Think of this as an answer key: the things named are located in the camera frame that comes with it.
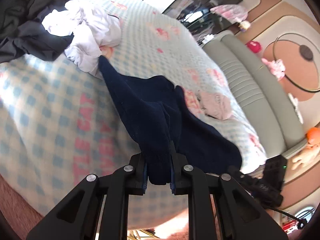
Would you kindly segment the pink plush toy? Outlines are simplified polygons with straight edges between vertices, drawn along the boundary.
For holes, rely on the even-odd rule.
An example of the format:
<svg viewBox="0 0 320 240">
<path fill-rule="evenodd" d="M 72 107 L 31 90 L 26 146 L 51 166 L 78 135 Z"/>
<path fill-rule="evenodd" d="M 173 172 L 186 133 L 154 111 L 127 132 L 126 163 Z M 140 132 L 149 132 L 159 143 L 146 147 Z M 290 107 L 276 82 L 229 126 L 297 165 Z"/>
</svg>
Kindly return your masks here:
<svg viewBox="0 0 320 240">
<path fill-rule="evenodd" d="M 278 81 L 280 81 L 281 79 L 284 78 L 286 68 L 285 68 L 283 61 L 281 59 L 279 59 L 277 61 L 274 61 L 274 60 L 268 61 L 267 59 L 262 58 L 261 60 L 262 60 L 263 64 L 265 64 L 267 66 L 267 68 L 271 72 L 271 74 L 273 76 L 275 76 Z"/>
</svg>

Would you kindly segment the blue checkered bed cover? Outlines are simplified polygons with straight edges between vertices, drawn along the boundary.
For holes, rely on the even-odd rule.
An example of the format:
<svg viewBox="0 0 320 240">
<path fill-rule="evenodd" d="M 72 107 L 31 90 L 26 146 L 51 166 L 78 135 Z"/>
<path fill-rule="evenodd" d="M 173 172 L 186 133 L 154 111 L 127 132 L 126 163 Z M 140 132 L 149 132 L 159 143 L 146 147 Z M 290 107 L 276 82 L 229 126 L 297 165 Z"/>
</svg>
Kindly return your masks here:
<svg viewBox="0 0 320 240">
<path fill-rule="evenodd" d="M 107 53 L 118 72 L 183 87 L 188 108 L 239 148 L 242 172 L 266 161 L 222 70 L 180 22 L 144 3 L 103 8 L 121 22 L 121 43 Z M 198 91 L 227 96 L 232 116 L 205 115 Z M 21 238 L 87 174 L 110 174 L 138 152 L 105 83 L 64 55 L 1 64 L 1 212 Z"/>
</svg>

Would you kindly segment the pink hanging cloth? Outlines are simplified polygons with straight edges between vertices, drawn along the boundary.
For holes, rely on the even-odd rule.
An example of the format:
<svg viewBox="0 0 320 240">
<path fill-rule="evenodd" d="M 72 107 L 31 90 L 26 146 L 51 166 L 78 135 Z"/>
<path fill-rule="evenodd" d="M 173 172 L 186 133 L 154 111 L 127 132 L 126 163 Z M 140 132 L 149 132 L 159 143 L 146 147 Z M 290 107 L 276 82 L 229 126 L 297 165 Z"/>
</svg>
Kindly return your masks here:
<svg viewBox="0 0 320 240">
<path fill-rule="evenodd" d="M 248 10 L 238 4 L 218 5 L 211 8 L 210 12 L 225 18 L 232 24 L 241 23 L 248 17 Z"/>
</svg>

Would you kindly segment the grey padded headboard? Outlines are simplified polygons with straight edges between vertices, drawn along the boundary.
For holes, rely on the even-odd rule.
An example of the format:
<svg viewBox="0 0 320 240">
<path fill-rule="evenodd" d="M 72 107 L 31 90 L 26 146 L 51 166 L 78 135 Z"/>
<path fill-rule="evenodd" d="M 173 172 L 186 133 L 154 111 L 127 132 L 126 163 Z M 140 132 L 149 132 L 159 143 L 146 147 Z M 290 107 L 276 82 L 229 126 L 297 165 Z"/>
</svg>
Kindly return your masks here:
<svg viewBox="0 0 320 240">
<path fill-rule="evenodd" d="M 262 61 L 230 31 L 216 35 L 203 50 L 222 70 L 266 156 L 289 159 L 300 152 L 306 145 L 302 124 L 289 96 Z"/>
</svg>

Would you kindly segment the red plush toy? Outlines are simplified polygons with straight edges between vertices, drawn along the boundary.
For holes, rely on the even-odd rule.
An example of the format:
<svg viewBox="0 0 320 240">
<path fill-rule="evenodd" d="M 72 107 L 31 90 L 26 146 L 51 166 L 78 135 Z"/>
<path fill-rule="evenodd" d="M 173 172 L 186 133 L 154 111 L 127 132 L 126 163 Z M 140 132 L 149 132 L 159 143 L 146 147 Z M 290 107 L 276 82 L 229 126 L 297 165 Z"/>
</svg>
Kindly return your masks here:
<svg viewBox="0 0 320 240">
<path fill-rule="evenodd" d="M 257 41 L 249 41 L 246 43 L 246 46 L 255 54 L 259 53 L 262 50 L 261 44 Z"/>
</svg>

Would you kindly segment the navy blue shorts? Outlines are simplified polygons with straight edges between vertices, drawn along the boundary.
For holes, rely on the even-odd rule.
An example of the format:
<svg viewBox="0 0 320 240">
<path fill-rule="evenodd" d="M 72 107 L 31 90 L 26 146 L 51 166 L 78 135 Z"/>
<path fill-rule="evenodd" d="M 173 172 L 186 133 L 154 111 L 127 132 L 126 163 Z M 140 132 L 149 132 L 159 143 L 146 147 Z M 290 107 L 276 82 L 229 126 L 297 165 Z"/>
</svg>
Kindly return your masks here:
<svg viewBox="0 0 320 240">
<path fill-rule="evenodd" d="M 152 184 L 171 181 L 171 145 L 205 173 L 241 167 L 239 149 L 189 111 L 182 87 L 164 76 L 122 75 L 104 56 L 99 57 L 98 68 L 128 134 L 144 154 Z"/>
</svg>

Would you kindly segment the white garment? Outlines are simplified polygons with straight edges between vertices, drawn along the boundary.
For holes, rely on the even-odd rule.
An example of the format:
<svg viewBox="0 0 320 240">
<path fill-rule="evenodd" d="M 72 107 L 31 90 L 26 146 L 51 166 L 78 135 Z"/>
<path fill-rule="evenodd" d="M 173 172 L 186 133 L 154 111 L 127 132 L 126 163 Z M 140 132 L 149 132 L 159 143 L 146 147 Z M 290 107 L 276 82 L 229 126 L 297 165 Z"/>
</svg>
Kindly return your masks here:
<svg viewBox="0 0 320 240">
<path fill-rule="evenodd" d="M 121 41 L 120 19 L 82 0 L 70 0 L 64 11 L 53 10 L 42 21 L 48 33 L 73 35 L 64 53 L 81 71 L 102 79 L 98 59 L 101 47 L 115 47 Z"/>
</svg>

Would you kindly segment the white bow plush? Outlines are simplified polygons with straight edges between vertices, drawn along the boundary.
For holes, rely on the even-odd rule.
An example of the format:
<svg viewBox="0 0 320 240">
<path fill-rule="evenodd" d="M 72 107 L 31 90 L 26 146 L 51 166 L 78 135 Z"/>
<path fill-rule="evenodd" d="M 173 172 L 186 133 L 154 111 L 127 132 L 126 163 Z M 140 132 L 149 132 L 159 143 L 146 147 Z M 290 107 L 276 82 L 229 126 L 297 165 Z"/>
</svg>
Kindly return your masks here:
<svg viewBox="0 0 320 240">
<path fill-rule="evenodd" d="M 292 103 L 292 105 L 293 105 L 293 108 L 294 108 L 294 110 L 295 110 L 295 113 L 296 113 L 296 115 L 297 115 L 297 117 L 298 117 L 299 122 L 300 122 L 301 124 L 304 124 L 302 114 L 301 114 L 301 112 L 300 112 L 300 110 L 299 110 L 299 107 L 298 107 L 298 104 L 299 104 L 298 99 L 295 98 L 291 93 L 288 94 L 288 97 L 289 97 L 289 99 L 290 99 L 290 101 L 291 101 L 291 103 Z"/>
</svg>

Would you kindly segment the pink folded garment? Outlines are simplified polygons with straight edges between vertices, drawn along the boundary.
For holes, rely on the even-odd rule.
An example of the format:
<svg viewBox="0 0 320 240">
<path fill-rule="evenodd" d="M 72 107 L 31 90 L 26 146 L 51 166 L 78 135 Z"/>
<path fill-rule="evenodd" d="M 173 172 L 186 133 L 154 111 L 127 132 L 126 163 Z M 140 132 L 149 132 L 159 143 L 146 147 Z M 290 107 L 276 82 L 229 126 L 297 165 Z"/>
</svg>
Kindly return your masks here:
<svg viewBox="0 0 320 240">
<path fill-rule="evenodd" d="M 198 91 L 197 99 L 207 116 L 217 120 L 227 120 L 232 116 L 230 99 L 221 93 Z"/>
</svg>

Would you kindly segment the black clothes pile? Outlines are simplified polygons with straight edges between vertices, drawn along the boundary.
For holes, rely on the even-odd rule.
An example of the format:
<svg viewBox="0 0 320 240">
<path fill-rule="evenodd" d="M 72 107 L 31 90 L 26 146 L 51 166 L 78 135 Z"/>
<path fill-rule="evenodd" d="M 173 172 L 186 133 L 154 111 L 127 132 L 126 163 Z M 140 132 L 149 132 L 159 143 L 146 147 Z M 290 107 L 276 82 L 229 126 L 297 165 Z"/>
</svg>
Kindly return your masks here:
<svg viewBox="0 0 320 240">
<path fill-rule="evenodd" d="M 74 35 L 55 36 L 42 25 L 44 18 L 64 11 L 71 0 L 1 0 L 1 63 L 24 54 L 43 61 L 56 60 Z"/>
</svg>

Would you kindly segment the small white plush doll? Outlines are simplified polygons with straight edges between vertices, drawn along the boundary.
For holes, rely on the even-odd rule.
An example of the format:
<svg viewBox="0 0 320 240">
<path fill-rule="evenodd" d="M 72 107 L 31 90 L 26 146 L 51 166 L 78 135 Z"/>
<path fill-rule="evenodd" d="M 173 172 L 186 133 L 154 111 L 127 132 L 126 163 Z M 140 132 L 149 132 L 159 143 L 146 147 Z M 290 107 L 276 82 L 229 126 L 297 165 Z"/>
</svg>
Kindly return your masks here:
<svg viewBox="0 0 320 240">
<path fill-rule="evenodd" d="M 242 21 L 239 23 L 238 27 L 242 32 L 246 32 L 251 27 L 251 23 L 248 21 Z"/>
</svg>

